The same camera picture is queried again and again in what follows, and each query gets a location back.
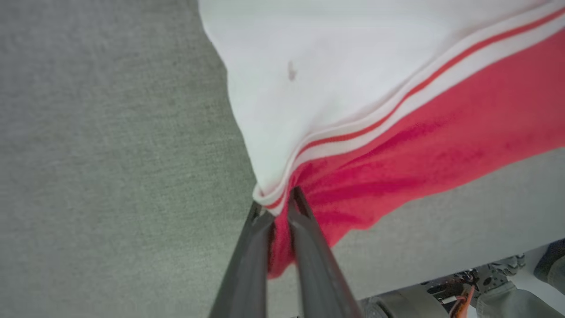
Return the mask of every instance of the dark spot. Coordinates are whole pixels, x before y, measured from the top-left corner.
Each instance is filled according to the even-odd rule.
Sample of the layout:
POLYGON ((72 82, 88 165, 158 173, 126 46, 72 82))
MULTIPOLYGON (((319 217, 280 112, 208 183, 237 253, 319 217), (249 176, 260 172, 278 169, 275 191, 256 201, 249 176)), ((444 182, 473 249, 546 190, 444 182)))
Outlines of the dark spot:
POLYGON ((288 79, 293 81, 296 78, 296 73, 298 72, 294 69, 292 61, 288 61, 288 79))

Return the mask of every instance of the white stripe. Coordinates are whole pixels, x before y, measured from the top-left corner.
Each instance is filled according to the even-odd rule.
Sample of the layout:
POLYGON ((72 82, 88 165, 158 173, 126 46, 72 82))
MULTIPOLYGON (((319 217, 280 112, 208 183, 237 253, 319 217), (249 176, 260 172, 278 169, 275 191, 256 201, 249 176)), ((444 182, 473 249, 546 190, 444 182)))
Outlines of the white stripe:
MULTIPOLYGON (((300 149, 302 149, 312 141, 356 132, 382 119, 391 112, 391 110, 399 103, 399 101, 406 95, 406 93, 413 89, 413 87, 417 86, 419 83, 432 75, 438 68, 443 66, 447 61, 456 57, 458 54, 465 51, 472 45, 491 38, 492 36, 495 36, 497 34, 515 29, 531 22, 535 22, 536 20, 542 19, 543 17, 558 11, 564 6, 565 4, 562 1, 552 2, 468 36, 463 41, 448 50, 437 60, 435 60, 433 63, 431 63, 423 71, 416 74, 391 99, 389 99, 382 106, 378 107, 376 111, 356 122, 310 135, 300 143, 299 147, 296 148, 292 158, 296 158, 300 149)), ((489 66, 490 64, 541 42, 542 40, 560 31, 564 25, 565 16, 562 15, 559 18, 545 23, 535 29, 498 41, 477 52, 474 52, 461 62, 448 69, 422 91, 414 94, 406 101, 404 101, 404 103, 397 109, 397 111, 380 127, 351 140, 320 144, 304 151, 298 158, 287 163, 285 173, 281 180, 282 182, 279 183, 275 189, 273 189, 267 195, 262 196, 261 190, 257 185, 254 189, 253 198, 258 203, 263 205, 272 204, 286 190, 288 178, 290 177, 292 172, 302 163, 316 158, 346 153, 368 144, 370 141, 374 140, 386 130, 391 128, 391 126, 397 123, 400 119, 410 114, 417 108, 425 105, 434 97, 445 92, 454 85, 462 82, 464 79, 489 66)), ((271 213, 278 215, 280 213, 280 210, 282 209, 282 206, 284 206, 284 203, 284 200, 282 200, 279 206, 277 206, 275 209, 271 209, 271 213)))

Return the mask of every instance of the floor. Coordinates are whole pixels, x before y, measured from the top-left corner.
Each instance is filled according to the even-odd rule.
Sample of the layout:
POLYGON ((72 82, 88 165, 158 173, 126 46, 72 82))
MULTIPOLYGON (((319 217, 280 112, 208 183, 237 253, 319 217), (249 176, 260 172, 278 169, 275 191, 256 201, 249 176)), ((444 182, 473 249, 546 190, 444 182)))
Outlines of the floor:
MULTIPOLYGON (((565 315, 565 296, 558 292, 553 287, 546 283, 541 282, 533 275, 533 270, 536 267, 537 262, 540 260, 541 256, 545 253, 547 246, 542 246, 526 252, 526 266, 524 269, 518 272, 514 277, 510 277, 510 280, 519 289, 529 290, 538 296, 541 300, 546 302, 548 305, 552 306, 554 309, 565 315)), ((469 308, 468 318, 476 318, 477 312, 474 308, 469 308)))

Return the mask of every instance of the red and white garment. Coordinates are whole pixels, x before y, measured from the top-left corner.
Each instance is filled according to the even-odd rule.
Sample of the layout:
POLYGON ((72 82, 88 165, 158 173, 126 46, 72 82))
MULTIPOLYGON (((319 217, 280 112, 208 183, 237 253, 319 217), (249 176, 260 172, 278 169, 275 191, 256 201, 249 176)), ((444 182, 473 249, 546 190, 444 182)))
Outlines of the red and white garment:
POLYGON ((300 185, 330 245, 409 200, 565 144, 565 1, 203 0, 292 262, 300 185))

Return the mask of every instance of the white fabric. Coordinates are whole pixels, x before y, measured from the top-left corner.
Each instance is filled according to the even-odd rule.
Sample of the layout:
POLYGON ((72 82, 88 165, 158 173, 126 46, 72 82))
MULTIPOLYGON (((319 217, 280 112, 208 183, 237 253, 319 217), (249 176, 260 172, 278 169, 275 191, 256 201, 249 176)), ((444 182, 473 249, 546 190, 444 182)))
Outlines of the white fabric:
MULTIPOLYGON (((327 144, 294 162, 306 141, 358 130, 364 119, 379 120, 407 90, 473 43, 562 6, 533 0, 202 1, 205 30, 227 67, 229 98, 257 177, 255 199, 274 202, 299 163, 344 152, 343 145, 327 144)), ((502 51, 481 52, 486 59, 471 59, 445 74, 435 90, 406 101, 387 127, 562 25, 499 45, 502 51)), ((374 137, 348 143, 355 149, 374 137)))

